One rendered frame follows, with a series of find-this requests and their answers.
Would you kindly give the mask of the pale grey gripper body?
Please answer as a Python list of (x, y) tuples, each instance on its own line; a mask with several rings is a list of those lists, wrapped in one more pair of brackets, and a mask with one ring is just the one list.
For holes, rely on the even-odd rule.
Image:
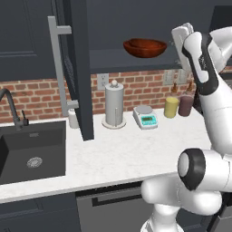
[(174, 44), (176, 46), (179, 60), (182, 66), (182, 69), (186, 72), (190, 72), (190, 64), (189, 59), (182, 53), (182, 46), (184, 44), (185, 39), (194, 32), (193, 26), (190, 23), (185, 23), (181, 26), (174, 28), (171, 31), (172, 38), (174, 40)]

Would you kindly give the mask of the brown wooden bowl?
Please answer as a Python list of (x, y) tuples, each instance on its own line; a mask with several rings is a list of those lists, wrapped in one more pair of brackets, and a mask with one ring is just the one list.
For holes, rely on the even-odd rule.
[(123, 47), (132, 56), (153, 58), (164, 53), (167, 49), (167, 44), (153, 39), (132, 38), (125, 41)]

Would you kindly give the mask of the dark open cabinet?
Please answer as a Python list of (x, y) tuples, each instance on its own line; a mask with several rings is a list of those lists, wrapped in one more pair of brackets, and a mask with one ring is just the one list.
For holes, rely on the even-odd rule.
[[(186, 22), (208, 29), (210, 0), (87, 0), (91, 69), (94, 73), (167, 69), (179, 64), (171, 30)], [(156, 58), (129, 55), (123, 43), (131, 38), (165, 42)]]

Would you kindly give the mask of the dark open cabinet door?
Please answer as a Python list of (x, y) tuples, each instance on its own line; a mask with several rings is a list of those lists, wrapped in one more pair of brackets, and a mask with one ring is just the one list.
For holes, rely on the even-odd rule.
[(86, 0), (63, 0), (66, 25), (72, 28), (67, 36), (65, 66), (66, 81), (73, 100), (79, 102), (75, 110), (83, 140), (93, 140), (92, 88)]

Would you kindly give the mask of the dark closed cabinet door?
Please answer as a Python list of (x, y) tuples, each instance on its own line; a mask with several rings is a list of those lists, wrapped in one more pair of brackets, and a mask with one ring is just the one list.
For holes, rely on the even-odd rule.
[(52, 0), (0, 0), (0, 82), (55, 77)]

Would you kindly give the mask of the dark lower cabinet door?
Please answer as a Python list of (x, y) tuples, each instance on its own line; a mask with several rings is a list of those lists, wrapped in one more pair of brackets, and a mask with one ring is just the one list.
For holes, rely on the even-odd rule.
[(81, 232), (75, 195), (0, 204), (0, 232)]

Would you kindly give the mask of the maroon jar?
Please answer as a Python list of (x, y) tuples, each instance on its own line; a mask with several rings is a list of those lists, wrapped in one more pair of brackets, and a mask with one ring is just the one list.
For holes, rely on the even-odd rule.
[(191, 96), (185, 95), (180, 98), (179, 115), (188, 117), (190, 115), (191, 107), (194, 99)]

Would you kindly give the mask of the yellow jar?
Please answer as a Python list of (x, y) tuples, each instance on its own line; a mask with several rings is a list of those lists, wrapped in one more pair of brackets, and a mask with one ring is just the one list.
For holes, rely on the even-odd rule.
[(176, 97), (168, 97), (165, 101), (164, 115), (167, 118), (174, 118), (179, 106), (179, 100)]

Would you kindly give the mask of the white teal kitchen scale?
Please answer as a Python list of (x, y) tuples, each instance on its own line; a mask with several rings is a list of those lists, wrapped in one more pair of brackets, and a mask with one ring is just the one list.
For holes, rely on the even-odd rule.
[(158, 127), (157, 115), (149, 105), (134, 107), (132, 115), (142, 130), (151, 130)]

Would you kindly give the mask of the white paper towel holder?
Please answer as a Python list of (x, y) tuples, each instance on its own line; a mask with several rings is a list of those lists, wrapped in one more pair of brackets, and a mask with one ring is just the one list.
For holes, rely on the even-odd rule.
[(105, 116), (101, 123), (108, 129), (116, 130), (126, 125), (123, 117), (123, 91), (123, 85), (116, 80), (105, 85)]

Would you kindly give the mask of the small white container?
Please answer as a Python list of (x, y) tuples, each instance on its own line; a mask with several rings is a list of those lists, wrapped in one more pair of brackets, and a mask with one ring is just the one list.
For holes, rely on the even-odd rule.
[(70, 109), (68, 110), (68, 118), (69, 118), (69, 126), (72, 129), (78, 129), (79, 128), (79, 122), (76, 118), (75, 110)]

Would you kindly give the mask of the black tap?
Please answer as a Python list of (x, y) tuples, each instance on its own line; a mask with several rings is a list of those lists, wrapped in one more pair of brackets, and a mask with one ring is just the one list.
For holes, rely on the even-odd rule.
[(3, 99), (4, 96), (6, 96), (6, 98), (8, 100), (8, 103), (9, 103), (9, 106), (10, 106), (10, 109), (11, 109), (11, 112), (13, 115), (13, 122), (14, 122), (15, 128), (19, 131), (24, 126), (28, 126), (29, 120), (25, 117), (24, 111), (22, 111), (24, 118), (22, 120), (20, 120), (20, 118), (18, 117), (12, 94), (6, 88), (0, 90), (0, 101)]

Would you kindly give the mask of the black sink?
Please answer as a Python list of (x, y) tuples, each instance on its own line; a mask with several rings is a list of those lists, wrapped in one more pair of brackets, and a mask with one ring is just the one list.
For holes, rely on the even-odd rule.
[(0, 128), (0, 185), (65, 175), (66, 121)]

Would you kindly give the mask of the grey dishwasher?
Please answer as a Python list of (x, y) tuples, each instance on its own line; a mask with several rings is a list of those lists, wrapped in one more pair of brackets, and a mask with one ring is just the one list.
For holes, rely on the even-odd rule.
[(91, 189), (77, 193), (76, 201), (82, 232), (140, 232), (143, 223), (150, 217), (153, 206), (143, 198), (94, 207), (92, 198), (102, 193), (124, 189), (139, 189), (141, 182), (133, 182)]

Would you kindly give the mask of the white wall outlet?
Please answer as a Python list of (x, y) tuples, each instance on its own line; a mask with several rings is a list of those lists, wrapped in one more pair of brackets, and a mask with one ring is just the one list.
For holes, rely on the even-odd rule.
[(163, 84), (171, 85), (173, 83), (175, 71), (174, 70), (166, 70), (163, 76)]
[(188, 79), (188, 73), (182, 69), (179, 69), (177, 84), (186, 84)]
[(97, 74), (97, 89), (102, 91), (105, 89), (105, 85), (109, 83), (108, 73), (98, 73)]

